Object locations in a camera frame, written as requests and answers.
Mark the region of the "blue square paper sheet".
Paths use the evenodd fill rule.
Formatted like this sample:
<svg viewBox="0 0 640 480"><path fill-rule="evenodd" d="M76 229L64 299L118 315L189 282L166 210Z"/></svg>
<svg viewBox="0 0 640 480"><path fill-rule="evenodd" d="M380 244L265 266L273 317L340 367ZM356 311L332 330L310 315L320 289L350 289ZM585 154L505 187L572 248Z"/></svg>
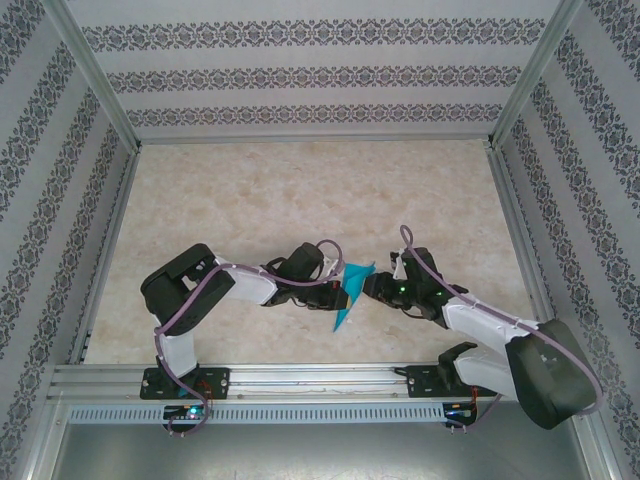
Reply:
<svg viewBox="0 0 640 480"><path fill-rule="evenodd" d="M359 265L347 263L342 277L342 288L349 296L348 306L340 309L336 314L333 332L336 332L348 317L351 308L355 305L363 291L365 280L376 271L375 263Z"/></svg>

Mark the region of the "grey sheet metal panel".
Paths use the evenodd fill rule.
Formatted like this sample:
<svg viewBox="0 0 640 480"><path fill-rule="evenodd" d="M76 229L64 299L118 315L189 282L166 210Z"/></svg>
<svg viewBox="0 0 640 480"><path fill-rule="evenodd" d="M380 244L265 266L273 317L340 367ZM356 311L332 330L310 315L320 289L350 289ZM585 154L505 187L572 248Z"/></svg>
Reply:
<svg viewBox="0 0 640 480"><path fill-rule="evenodd" d="M69 428L54 480L590 480L568 429L434 424Z"/></svg>

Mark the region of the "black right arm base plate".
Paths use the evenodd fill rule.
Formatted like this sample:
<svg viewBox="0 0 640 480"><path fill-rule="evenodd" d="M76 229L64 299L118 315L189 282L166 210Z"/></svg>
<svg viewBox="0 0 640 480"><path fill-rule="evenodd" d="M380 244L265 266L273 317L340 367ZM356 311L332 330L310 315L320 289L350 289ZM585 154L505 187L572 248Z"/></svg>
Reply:
<svg viewBox="0 0 640 480"><path fill-rule="evenodd" d="M410 398L471 398L474 385L463 381L448 367L435 364L408 365L404 368L409 377L405 378Z"/></svg>

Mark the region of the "aluminium table edge rail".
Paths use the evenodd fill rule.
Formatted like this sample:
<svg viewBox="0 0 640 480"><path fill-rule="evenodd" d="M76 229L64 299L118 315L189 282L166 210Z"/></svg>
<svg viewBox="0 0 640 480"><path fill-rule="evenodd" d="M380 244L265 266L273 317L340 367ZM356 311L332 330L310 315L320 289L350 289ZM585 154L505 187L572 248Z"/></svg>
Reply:
<svg viewBox="0 0 640 480"><path fill-rule="evenodd" d="M108 278L112 257L135 179L141 150L142 147L139 146L137 150L129 156L119 178L116 195L113 199L106 229L101 238L101 245L96 257L94 269L92 270L88 290L81 305L79 320L74 329L70 348L64 361L67 365L77 365L84 361L86 342L91 336L95 318L99 310L100 300Z"/></svg>
<svg viewBox="0 0 640 480"><path fill-rule="evenodd" d="M291 135L241 135L241 136L198 136L198 137L157 137L141 138L139 145L205 145L205 144L253 144L253 143L307 143L307 142L396 142L396 141L467 141L480 140L491 144L490 135L473 133L448 134L291 134Z"/></svg>

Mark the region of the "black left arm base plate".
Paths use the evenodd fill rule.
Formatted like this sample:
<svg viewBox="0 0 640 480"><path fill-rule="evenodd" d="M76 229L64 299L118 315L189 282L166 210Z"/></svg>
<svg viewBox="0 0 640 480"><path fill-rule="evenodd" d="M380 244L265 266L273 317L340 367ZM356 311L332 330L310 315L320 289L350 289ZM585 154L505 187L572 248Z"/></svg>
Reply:
<svg viewBox="0 0 640 480"><path fill-rule="evenodd" d="M224 400L228 395L230 370L197 366L186 374L181 381L189 388L208 400ZM179 386L161 366L144 370L140 387L143 400L182 400L195 399L195 396Z"/></svg>

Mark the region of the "aluminium frame corner post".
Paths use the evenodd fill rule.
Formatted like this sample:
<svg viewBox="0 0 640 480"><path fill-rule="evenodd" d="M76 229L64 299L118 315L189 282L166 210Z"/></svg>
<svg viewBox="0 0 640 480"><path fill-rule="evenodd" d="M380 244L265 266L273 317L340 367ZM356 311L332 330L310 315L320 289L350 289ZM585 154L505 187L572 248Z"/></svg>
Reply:
<svg viewBox="0 0 640 480"><path fill-rule="evenodd" d="M494 151L505 141L583 3L584 0L559 1L513 92L507 99L494 129L484 142L487 152Z"/></svg>
<svg viewBox="0 0 640 480"><path fill-rule="evenodd" d="M120 139L124 142L127 151L137 153L140 140L66 0L41 0L41 2Z"/></svg>

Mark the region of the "aluminium frame upright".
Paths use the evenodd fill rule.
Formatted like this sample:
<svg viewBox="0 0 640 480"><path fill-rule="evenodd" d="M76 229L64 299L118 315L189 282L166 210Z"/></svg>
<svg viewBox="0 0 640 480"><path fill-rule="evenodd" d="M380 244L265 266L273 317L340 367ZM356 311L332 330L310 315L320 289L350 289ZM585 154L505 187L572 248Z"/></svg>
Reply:
<svg viewBox="0 0 640 480"><path fill-rule="evenodd" d="M45 404L18 480L51 480L61 451L69 407L61 400Z"/></svg>
<svg viewBox="0 0 640 480"><path fill-rule="evenodd" d="M572 419L579 452L588 480L624 480L604 417L604 407L597 412Z"/></svg>

